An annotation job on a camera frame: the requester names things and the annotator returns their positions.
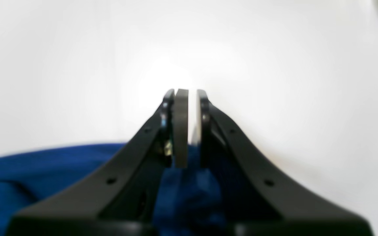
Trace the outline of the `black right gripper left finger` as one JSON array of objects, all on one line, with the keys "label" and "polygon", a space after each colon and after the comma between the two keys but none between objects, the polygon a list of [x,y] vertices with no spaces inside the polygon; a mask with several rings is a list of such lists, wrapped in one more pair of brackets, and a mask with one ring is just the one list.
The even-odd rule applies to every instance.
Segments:
[{"label": "black right gripper left finger", "polygon": [[8,236],[157,236],[159,184],[188,164],[186,89],[166,92],[156,112],[109,161],[64,191],[16,213]]}]

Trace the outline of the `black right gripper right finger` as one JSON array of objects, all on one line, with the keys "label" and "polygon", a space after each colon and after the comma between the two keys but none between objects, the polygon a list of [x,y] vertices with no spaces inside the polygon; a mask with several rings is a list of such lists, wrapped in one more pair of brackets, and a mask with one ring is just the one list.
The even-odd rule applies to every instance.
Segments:
[{"label": "black right gripper right finger", "polygon": [[216,178],[228,236],[372,236],[363,217],[276,167],[199,89],[200,165]]}]

